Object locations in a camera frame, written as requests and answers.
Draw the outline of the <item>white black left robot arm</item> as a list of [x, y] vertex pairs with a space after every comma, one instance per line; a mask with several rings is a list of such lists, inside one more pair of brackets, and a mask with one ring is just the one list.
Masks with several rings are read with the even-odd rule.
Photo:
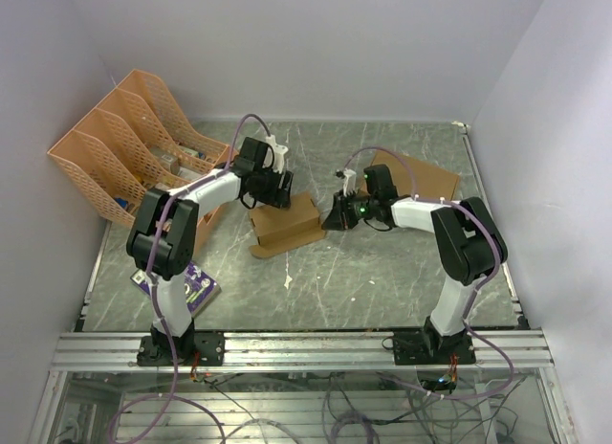
[[293, 174], [285, 168], [289, 148], [270, 135], [247, 138], [226, 165], [176, 189], [148, 190], [126, 243], [126, 252], [149, 280], [154, 311], [153, 343], [174, 365], [194, 355], [194, 320], [185, 274], [195, 251], [201, 219], [222, 205], [249, 196], [255, 203], [288, 209]]

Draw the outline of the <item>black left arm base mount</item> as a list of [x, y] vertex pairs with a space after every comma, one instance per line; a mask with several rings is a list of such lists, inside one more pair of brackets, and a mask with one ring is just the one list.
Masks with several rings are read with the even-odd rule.
[[[195, 330], [182, 338], [173, 337], [179, 366], [221, 366], [226, 339], [216, 331]], [[136, 363], [138, 366], [173, 366], [170, 343], [165, 334], [154, 330], [141, 338]]]

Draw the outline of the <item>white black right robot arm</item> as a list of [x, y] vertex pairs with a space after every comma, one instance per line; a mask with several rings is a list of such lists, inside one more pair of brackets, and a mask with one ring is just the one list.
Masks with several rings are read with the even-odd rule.
[[463, 344], [471, 308], [482, 287], [507, 260], [505, 241], [479, 197], [461, 201], [400, 196], [388, 166], [367, 167], [366, 191], [356, 189], [357, 174], [344, 168], [336, 172], [342, 189], [322, 223], [325, 231], [348, 231], [361, 221], [384, 224], [385, 232], [413, 229], [431, 233], [446, 274], [434, 310], [419, 331], [417, 346], [432, 363], [444, 362]]

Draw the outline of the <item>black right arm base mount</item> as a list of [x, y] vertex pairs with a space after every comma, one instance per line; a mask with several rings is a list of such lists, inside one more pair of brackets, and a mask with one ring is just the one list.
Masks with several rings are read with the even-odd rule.
[[449, 365], [452, 355], [460, 366], [476, 363], [472, 338], [466, 332], [438, 338], [421, 329], [399, 331], [391, 336], [391, 343], [396, 366]]

